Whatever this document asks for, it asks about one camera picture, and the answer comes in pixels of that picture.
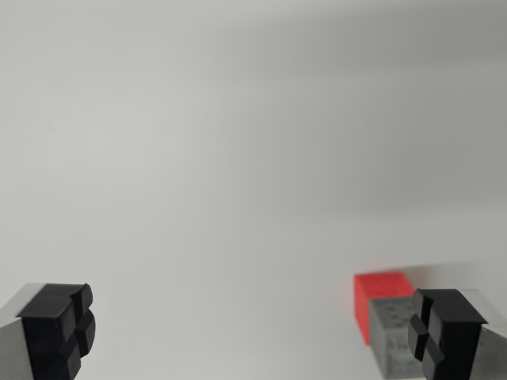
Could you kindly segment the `black-tipped silver gripper left finger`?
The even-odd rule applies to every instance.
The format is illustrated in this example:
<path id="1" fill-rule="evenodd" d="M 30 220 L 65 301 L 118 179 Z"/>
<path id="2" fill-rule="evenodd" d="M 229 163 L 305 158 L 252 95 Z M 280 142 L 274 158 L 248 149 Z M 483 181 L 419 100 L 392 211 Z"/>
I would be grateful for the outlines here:
<path id="1" fill-rule="evenodd" d="M 27 283 L 1 308 L 1 378 L 71 380 L 93 347 L 89 284 Z"/>

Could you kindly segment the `black-tipped silver gripper right finger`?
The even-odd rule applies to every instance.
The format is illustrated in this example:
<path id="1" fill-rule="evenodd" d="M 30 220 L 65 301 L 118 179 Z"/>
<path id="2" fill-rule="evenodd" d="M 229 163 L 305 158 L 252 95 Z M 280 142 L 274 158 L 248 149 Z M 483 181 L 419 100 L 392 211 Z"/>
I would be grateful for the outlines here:
<path id="1" fill-rule="evenodd" d="M 506 378 L 506 316 L 477 290 L 417 289 L 408 328 L 425 378 Z"/>

